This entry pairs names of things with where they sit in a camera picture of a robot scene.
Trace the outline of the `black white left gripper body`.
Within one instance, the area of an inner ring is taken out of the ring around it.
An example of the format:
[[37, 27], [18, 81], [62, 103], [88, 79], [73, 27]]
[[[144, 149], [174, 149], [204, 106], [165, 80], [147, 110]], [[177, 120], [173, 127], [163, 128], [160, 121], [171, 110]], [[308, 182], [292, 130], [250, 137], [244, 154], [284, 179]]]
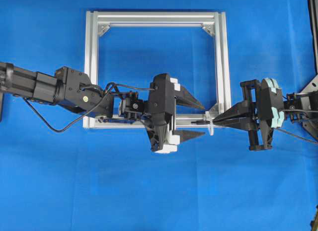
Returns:
[[175, 87], [169, 74], [159, 74], [150, 84], [145, 104], [145, 125], [151, 151], [169, 154], [177, 151], [180, 136], [174, 135]]

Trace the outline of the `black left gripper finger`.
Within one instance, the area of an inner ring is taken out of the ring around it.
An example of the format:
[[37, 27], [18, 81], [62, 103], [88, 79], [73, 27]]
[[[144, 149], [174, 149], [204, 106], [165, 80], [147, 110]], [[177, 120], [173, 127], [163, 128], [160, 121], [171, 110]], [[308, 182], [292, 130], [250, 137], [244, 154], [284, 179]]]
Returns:
[[205, 107], [185, 87], [177, 84], [175, 86], [176, 104], [180, 106], [204, 110]]
[[180, 138], [180, 143], [185, 142], [190, 139], [194, 139], [204, 135], [205, 132], [190, 131], [190, 130], [175, 130], [175, 135]]

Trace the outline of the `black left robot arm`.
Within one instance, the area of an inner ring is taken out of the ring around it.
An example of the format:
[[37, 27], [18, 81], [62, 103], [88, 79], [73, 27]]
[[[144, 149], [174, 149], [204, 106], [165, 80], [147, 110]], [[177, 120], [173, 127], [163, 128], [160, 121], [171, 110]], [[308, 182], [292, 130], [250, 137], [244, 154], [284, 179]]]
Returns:
[[203, 109], [178, 80], [160, 74], [146, 88], [148, 99], [139, 99], [140, 88], [110, 82], [101, 88], [87, 74], [61, 67], [53, 76], [32, 72], [10, 63], [0, 65], [0, 90], [21, 97], [27, 104], [59, 105], [100, 122], [133, 124], [140, 122], [146, 129], [155, 153], [177, 151], [180, 143], [200, 137], [201, 132], [176, 128], [176, 107]]

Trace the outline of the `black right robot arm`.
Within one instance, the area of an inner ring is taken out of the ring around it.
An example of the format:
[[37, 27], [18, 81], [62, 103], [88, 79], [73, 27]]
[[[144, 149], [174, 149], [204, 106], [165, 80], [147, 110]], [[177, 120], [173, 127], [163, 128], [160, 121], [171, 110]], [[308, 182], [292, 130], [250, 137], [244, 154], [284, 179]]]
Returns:
[[213, 120], [213, 124], [248, 132], [251, 151], [272, 148], [274, 130], [283, 122], [301, 122], [318, 127], [318, 91], [283, 95], [273, 78], [240, 83], [243, 101], [235, 104]]

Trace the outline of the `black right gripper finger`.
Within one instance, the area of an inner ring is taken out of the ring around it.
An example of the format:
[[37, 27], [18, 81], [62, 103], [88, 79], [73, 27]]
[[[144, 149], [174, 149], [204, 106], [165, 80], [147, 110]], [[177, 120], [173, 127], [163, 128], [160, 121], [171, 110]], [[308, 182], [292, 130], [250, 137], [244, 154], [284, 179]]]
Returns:
[[218, 115], [213, 119], [213, 122], [221, 122], [236, 118], [252, 117], [254, 102], [241, 101], [226, 110], [224, 113]]
[[213, 120], [213, 124], [221, 127], [229, 127], [244, 131], [257, 131], [258, 124], [251, 118], [235, 118], [229, 120]]

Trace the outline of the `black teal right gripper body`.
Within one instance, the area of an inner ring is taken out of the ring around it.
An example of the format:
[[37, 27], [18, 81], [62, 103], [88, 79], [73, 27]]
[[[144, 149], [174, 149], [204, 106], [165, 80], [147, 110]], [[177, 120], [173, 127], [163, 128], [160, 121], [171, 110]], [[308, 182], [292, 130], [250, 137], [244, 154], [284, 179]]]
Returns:
[[248, 102], [251, 129], [248, 130], [251, 151], [272, 148], [273, 132], [281, 128], [285, 115], [282, 89], [273, 78], [262, 81], [248, 80], [240, 83], [243, 98]]

